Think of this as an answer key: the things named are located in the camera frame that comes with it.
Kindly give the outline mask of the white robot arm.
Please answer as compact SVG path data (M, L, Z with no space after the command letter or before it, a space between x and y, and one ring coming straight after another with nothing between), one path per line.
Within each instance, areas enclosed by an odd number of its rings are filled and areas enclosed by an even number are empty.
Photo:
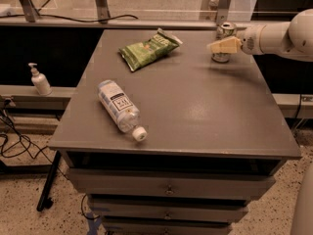
M290 22L255 24L207 45L210 54L273 54L313 61L313 9L298 13Z

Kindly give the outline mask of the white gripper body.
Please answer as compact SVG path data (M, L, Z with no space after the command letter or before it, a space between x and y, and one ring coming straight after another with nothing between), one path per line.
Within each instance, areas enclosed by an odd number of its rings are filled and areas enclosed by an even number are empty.
M242 43L242 51L248 55L262 55L260 38L261 32L265 27L264 24L257 24L240 30L238 37Z

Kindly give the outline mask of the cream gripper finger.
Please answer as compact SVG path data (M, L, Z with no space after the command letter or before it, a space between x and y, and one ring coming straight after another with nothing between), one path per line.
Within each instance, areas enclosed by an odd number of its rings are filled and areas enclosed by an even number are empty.
M238 37L230 36L208 44L207 50L210 53L235 54L241 49L241 46L242 42Z

